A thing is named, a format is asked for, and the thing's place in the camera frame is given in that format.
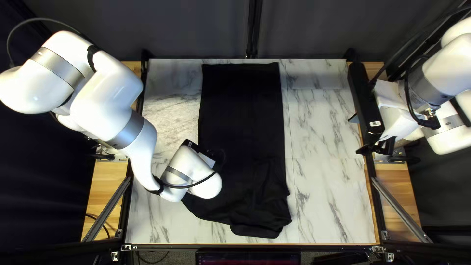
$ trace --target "black cable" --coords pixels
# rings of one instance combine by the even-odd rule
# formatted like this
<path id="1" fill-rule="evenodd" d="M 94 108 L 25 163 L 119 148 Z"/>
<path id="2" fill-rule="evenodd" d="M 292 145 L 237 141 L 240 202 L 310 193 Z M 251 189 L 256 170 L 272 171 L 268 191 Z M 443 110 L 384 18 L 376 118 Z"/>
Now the black cable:
<path id="1" fill-rule="evenodd" d="M 94 217 L 93 215 L 90 215 L 90 214 L 85 214 L 86 217 L 90 217 L 92 219 L 94 219 L 95 221 L 97 220 L 96 217 Z M 108 239 L 110 239 L 110 232 L 108 232 L 108 229 L 106 229 L 105 225 L 103 225 L 103 229 L 105 230 L 107 236 L 108 236 Z"/>
<path id="2" fill-rule="evenodd" d="M 224 152 L 223 149 L 218 149 L 220 151 L 222 151 L 222 154 L 224 155 L 224 158 L 222 159 L 222 163 L 221 165 L 219 166 L 219 170 L 222 169 L 223 165 L 226 163 L 226 153 Z M 209 176 L 205 177 L 204 179 L 196 182 L 196 183 L 193 183 L 193 184 L 190 184 L 190 185 L 186 185 L 186 186 L 175 186 L 175 185 L 172 185 L 172 184 L 168 184 L 168 183 L 165 183 L 163 181 L 162 184 L 166 187 L 169 187 L 169 188 L 173 188 L 173 189 L 187 189 L 187 188 L 191 188 L 191 187 L 194 187 L 196 185 L 199 185 L 203 182 L 205 182 L 206 180 L 210 179 L 212 176 L 214 176 L 215 174 L 217 173 L 217 171 L 215 170 L 213 173 L 211 173 Z"/>
<path id="3" fill-rule="evenodd" d="M 18 25 L 16 25 L 11 31 L 10 33 L 8 34 L 8 38 L 7 38 L 7 54 L 8 54 L 8 58 L 10 58 L 10 68 L 13 68 L 15 67 L 15 62 L 13 61 L 13 58 L 11 57 L 11 53 L 10 53 L 10 43 L 11 43 L 11 38 L 13 36 L 13 33 L 21 26 L 25 25 L 25 24 L 28 24 L 30 22 L 34 22 L 34 21 L 50 21 L 50 22 L 54 22 L 54 23 L 57 23 L 57 24 L 61 24 L 63 26 L 66 26 L 68 27 L 69 29 L 75 31 L 78 35 L 81 35 L 83 36 L 85 39 L 87 39 L 89 41 L 89 38 L 85 35 L 83 35 L 80 31 L 78 31 L 76 28 L 64 23 L 64 22 L 61 22 L 61 21 L 58 21 L 58 20 L 55 20 L 55 19 L 51 19 L 51 18 L 46 18 L 46 17 L 35 17 L 35 18 L 30 18 L 30 19 L 27 19 L 25 21 L 22 21 L 20 23 L 18 23 Z"/>
<path id="4" fill-rule="evenodd" d="M 465 10 L 468 10 L 468 9 L 471 9 L 471 5 L 464 5 L 460 8 L 456 8 L 456 9 L 453 9 L 452 11 L 442 15 L 442 16 L 439 16 L 437 19 L 435 19 L 433 22 L 429 23 L 428 25 L 426 25 L 421 31 L 417 32 L 416 34 L 414 34 L 408 41 L 406 41 L 402 46 L 401 48 L 399 48 L 396 53 L 394 53 L 393 56 L 391 56 L 389 58 L 388 61 L 386 61 L 386 63 L 383 65 L 383 67 L 381 67 L 381 69 L 374 75 L 374 77 L 370 80 L 369 84 L 370 85 L 376 85 L 376 81 L 378 80 L 378 78 L 380 77 L 380 75 L 384 72 L 384 70 L 386 70 L 386 68 L 391 65 L 391 63 L 396 60 L 396 57 L 398 57 L 407 47 L 409 47 L 414 41 L 416 41 L 419 37 L 421 37 L 422 35 L 424 35 L 427 31 L 428 31 L 428 28 L 435 25 L 436 23 L 438 22 L 442 22 L 443 20 L 453 16 L 453 15 L 456 15 L 462 11 L 465 11 Z"/>
<path id="5" fill-rule="evenodd" d="M 411 96 L 410 96 L 410 92 L 409 92 L 409 72 L 412 69 L 412 66 L 416 62 L 418 62 L 421 59 L 428 59 L 428 58 L 430 58 L 430 56 L 428 56 L 428 55 L 419 56 L 415 60 L 415 62 L 406 70 L 406 73 L 404 75 L 404 94 L 406 96 L 407 108 L 409 109 L 409 114 L 411 115 L 412 119 L 414 119 L 417 122 L 417 124 L 419 124 L 421 126 L 425 126 L 426 121 L 422 120 L 422 119 L 419 119 L 414 113 L 414 108 L 412 107 Z"/>
<path id="6" fill-rule="evenodd" d="M 187 188 L 191 188 L 191 187 L 194 187 L 198 184 L 201 184 L 203 182 L 205 182 L 206 180 L 208 180 L 209 178 L 211 178 L 212 176 L 214 176 L 214 174 L 216 174 L 217 172 L 214 171 L 213 173 L 211 173 L 211 175 L 205 177 L 204 179 L 198 181 L 198 182 L 195 182 L 193 184 L 190 184 L 190 185 L 186 185 L 186 186 L 175 186 L 175 185 L 172 185 L 172 184 L 168 184 L 168 183 L 165 183 L 162 181 L 163 185 L 166 186 L 166 187 L 169 187 L 169 188 L 173 188 L 173 189 L 187 189 Z"/>
<path id="7" fill-rule="evenodd" d="M 163 261 L 163 259 L 165 259 L 165 258 L 167 257 L 167 255 L 169 254 L 169 252 L 170 252 L 170 251 L 167 251 L 167 253 L 165 253 L 165 255 L 163 256 L 163 258 L 161 258 L 161 259 L 159 259 L 159 260 L 157 260 L 157 261 L 154 261 L 154 262 L 150 262 L 150 261 L 147 261 L 147 260 L 141 258 L 141 255 L 139 254 L 139 251 L 136 251 L 136 254 L 137 254 L 138 258 L 139 258 L 139 265 L 141 264 L 141 262 L 140 262 L 141 260 L 144 261 L 144 262 L 146 262 L 146 263 L 149 263 L 149 264 L 157 264 L 157 263 Z"/>

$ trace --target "sticker label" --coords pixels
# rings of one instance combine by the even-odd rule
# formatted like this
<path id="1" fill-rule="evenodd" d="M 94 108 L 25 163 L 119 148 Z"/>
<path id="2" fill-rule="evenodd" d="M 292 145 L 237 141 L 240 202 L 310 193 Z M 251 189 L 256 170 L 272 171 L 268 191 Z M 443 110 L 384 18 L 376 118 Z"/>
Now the sticker label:
<path id="1" fill-rule="evenodd" d="M 381 125 L 380 121 L 370 122 L 371 127 L 380 126 L 380 125 Z"/>
<path id="2" fill-rule="evenodd" d="M 214 164 L 216 163 L 216 161 L 212 160 L 211 158 L 205 156 L 202 153 L 198 153 L 198 155 L 201 157 L 201 159 L 203 159 L 206 162 L 206 164 L 208 164 L 210 168 L 212 168 Z"/>

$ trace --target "black wall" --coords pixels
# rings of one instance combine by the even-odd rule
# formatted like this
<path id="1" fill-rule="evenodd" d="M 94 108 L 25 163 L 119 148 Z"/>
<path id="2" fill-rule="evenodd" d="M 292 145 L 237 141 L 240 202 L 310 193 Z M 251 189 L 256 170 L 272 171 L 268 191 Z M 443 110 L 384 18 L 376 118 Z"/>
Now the black wall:
<path id="1" fill-rule="evenodd" d="M 121 60 L 243 58 L 249 0 L 24 0 L 77 27 Z M 265 0 L 259 58 L 385 60 L 406 37 L 462 0 Z"/>
<path id="2" fill-rule="evenodd" d="M 33 16 L 19 1 L 0 0 L 0 71 L 8 69 L 9 31 Z M 22 64 L 49 36 L 40 24 L 25 26 L 14 36 L 13 59 Z M 0 102 L 0 260 L 4 252 L 81 240 L 95 164 L 90 142 L 47 113 L 21 114 Z"/>

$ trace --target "gray wall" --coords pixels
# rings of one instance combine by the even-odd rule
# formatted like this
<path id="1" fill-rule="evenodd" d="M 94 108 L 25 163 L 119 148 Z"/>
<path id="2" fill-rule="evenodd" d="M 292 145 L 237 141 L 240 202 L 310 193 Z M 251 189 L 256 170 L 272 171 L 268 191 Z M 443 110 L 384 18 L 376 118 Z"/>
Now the gray wall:
<path id="1" fill-rule="evenodd" d="M 248 0 L 24 0 L 24 3 L 38 17 L 50 17 L 76 27 L 120 60 L 139 60 L 143 48 L 163 58 L 232 58 L 245 54 Z"/>
<path id="2" fill-rule="evenodd" d="M 242 58 L 249 0 L 23 0 L 72 24 L 121 60 Z M 462 0 L 264 0 L 259 58 L 340 58 L 349 47 L 385 60 Z"/>
<path id="3" fill-rule="evenodd" d="M 462 0 L 266 0 L 261 58 L 385 60 L 406 37 Z"/>

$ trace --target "black strap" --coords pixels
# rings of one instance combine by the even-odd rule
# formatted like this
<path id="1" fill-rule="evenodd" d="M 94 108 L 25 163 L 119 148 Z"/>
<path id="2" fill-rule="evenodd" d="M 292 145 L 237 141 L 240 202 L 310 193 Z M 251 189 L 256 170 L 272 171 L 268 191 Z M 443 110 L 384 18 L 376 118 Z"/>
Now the black strap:
<path id="1" fill-rule="evenodd" d="M 158 177 L 156 177 L 156 176 L 154 176 L 154 179 L 155 179 L 155 181 L 157 181 L 157 183 L 159 183 L 160 189 L 159 190 L 148 190 L 148 191 L 150 193 L 160 195 L 163 191 L 163 188 L 164 188 L 163 181 L 161 179 L 159 179 Z"/>
<path id="2" fill-rule="evenodd" d="M 88 51 L 87 60 L 88 60 L 88 62 L 89 62 L 90 68 L 92 69 L 92 71 L 93 71 L 94 73 L 96 73 L 97 71 L 96 71 L 96 69 L 95 69 L 95 65 L 93 64 L 93 55 L 94 55 L 95 53 L 97 53 L 98 51 L 100 51 L 100 50 L 101 50 L 101 49 L 98 48 L 98 47 L 95 46 L 95 45 L 90 45 L 90 46 L 88 47 L 88 49 L 87 49 L 87 51 Z"/>

